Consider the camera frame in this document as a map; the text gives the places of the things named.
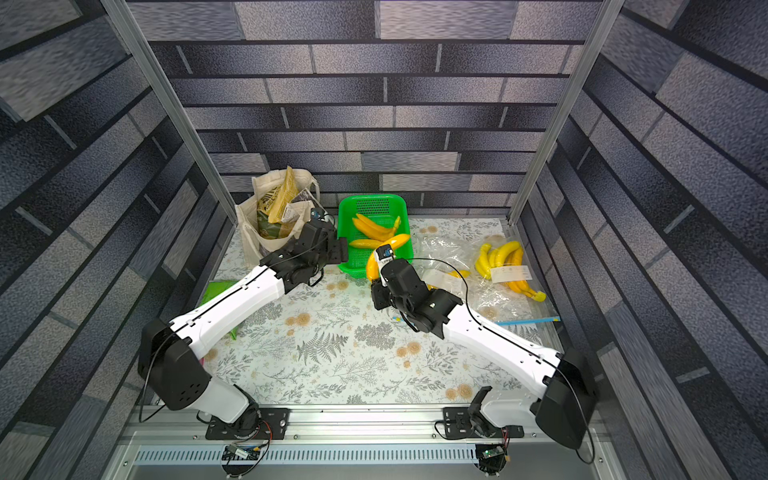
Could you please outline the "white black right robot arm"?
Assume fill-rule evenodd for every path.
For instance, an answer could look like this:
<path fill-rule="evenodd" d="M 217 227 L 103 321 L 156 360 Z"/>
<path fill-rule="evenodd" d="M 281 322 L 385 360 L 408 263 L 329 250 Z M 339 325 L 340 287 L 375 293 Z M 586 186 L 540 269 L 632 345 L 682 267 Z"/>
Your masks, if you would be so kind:
<path fill-rule="evenodd" d="M 529 411 L 556 443 L 577 451 L 591 438 L 598 389 L 579 351 L 538 345 L 485 319 L 456 295 L 429 289 L 405 259 L 374 259 L 370 269 L 378 275 L 371 281 L 377 310 L 392 307 L 412 330 L 462 346 L 511 374 L 533 395 Z"/>

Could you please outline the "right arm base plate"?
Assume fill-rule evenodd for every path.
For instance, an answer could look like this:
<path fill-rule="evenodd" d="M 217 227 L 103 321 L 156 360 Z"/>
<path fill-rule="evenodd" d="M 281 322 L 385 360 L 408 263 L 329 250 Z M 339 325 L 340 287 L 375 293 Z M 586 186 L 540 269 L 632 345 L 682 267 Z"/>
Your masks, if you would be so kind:
<path fill-rule="evenodd" d="M 445 440 L 465 440 L 486 438 L 503 440 L 505 438 L 523 438 L 525 432 L 520 425 L 496 427 L 479 411 L 470 411 L 469 407 L 445 407 L 442 419 L 433 427 L 438 436 Z"/>

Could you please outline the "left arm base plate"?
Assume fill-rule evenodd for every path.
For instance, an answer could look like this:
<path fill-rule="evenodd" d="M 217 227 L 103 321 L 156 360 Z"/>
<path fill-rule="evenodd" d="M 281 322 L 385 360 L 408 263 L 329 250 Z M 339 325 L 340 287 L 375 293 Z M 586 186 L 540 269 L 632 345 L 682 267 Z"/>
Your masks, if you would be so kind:
<path fill-rule="evenodd" d="M 291 410 L 288 408 L 247 409 L 232 424 L 212 416 L 208 422 L 205 439 L 229 441 L 283 440 Z"/>

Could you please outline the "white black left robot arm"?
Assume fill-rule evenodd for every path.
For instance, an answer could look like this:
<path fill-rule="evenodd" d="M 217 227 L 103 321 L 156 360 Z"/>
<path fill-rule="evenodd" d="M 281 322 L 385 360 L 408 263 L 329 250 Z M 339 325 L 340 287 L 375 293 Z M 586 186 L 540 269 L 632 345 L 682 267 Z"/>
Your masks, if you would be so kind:
<path fill-rule="evenodd" d="M 142 331 L 138 374 L 171 411 L 193 409 L 218 420 L 237 438 L 258 431 L 257 402 L 242 389 L 208 373 L 201 360 L 225 334 L 299 285 L 311 283 L 328 264 L 348 259 L 334 220 L 321 213 L 297 238 L 262 258 L 245 277 L 214 299 Z"/>

